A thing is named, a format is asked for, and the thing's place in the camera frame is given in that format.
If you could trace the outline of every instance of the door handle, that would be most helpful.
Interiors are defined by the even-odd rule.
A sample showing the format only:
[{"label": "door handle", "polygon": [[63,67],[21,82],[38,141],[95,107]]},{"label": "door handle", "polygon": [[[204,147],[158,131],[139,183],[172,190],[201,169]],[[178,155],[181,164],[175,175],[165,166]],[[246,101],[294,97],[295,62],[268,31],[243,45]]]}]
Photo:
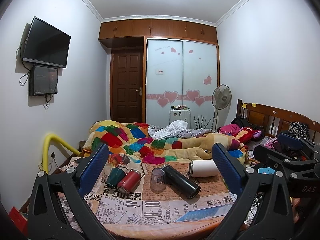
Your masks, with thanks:
[{"label": "door handle", "polygon": [[139,91],[139,96],[142,96],[142,87],[139,87],[136,91]]}]

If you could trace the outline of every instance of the yellow tube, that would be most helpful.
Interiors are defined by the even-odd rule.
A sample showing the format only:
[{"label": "yellow tube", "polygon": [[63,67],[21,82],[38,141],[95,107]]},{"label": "yellow tube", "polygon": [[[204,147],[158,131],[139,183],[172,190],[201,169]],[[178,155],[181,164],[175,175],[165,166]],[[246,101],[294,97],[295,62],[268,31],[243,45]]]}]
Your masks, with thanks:
[{"label": "yellow tube", "polygon": [[43,151],[42,151],[42,166],[43,166],[43,170],[49,174],[49,168],[48,168],[48,151],[49,151],[49,143],[51,140],[54,140],[58,143],[60,143],[61,145],[63,145],[65,148],[67,148],[68,150],[70,150],[71,152],[73,152],[76,155],[79,155],[81,152],[77,151],[76,149],[74,149],[70,144],[68,144],[66,141],[62,140],[59,136],[51,133],[48,134],[45,139],[44,139],[44,143],[43,143]]}]

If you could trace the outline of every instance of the wooden door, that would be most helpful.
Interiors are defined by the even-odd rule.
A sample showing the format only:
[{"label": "wooden door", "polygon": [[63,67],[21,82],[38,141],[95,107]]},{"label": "wooden door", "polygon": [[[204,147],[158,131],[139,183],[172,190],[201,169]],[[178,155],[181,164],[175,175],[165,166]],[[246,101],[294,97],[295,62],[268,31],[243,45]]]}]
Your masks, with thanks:
[{"label": "wooden door", "polygon": [[204,41],[211,41],[211,42],[218,43],[216,27],[202,25],[202,31],[203,31],[203,40]]},{"label": "wooden door", "polygon": [[187,22],[187,38],[203,40],[202,24]]},{"label": "wooden door", "polygon": [[99,40],[114,38],[116,32],[116,22],[101,23]]},{"label": "wooden door", "polygon": [[115,37],[127,37],[132,34],[133,20],[117,21]]},{"label": "wooden door", "polygon": [[184,21],[169,21],[169,36],[172,37],[187,37],[187,22]]},{"label": "wooden door", "polygon": [[134,20],[132,36],[150,35],[151,20]]},{"label": "wooden door", "polygon": [[114,50],[112,56],[111,119],[122,123],[142,122],[143,50]]},{"label": "wooden door", "polygon": [[169,36],[169,20],[151,20],[151,34]]}]

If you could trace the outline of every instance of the silver bolt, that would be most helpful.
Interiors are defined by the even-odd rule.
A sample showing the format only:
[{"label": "silver bolt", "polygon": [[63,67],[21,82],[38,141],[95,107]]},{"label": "silver bolt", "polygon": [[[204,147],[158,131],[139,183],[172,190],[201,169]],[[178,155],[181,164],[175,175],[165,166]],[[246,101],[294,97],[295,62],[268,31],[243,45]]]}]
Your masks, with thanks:
[{"label": "silver bolt", "polygon": [[45,174],[44,171],[39,171],[39,172],[38,172],[38,176],[39,176],[39,177],[42,177],[44,174]]},{"label": "silver bolt", "polygon": [[73,173],[76,169],[74,167],[69,167],[67,168],[66,172],[67,173]]},{"label": "silver bolt", "polygon": [[282,173],[281,171],[276,171],[276,175],[277,175],[278,177],[282,177],[282,176],[283,176],[283,173]]},{"label": "silver bolt", "polygon": [[247,167],[247,168],[245,169],[245,171],[246,171],[247,173],[250,173],[250,174],[254,173],[254,169],[251,168],[251,167]]}]

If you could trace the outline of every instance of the red bottle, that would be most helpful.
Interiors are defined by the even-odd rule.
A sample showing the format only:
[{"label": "red bottle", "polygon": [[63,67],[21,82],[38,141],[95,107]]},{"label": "red bottle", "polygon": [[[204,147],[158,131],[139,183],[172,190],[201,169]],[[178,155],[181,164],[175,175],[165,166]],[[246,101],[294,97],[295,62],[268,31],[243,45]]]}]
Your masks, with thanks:
[{"label": "red bottle", "polygon": [[129,194],[140,181],[139,171],[129,171],[127,175],[118,183],[118,191],[122,194]]}]

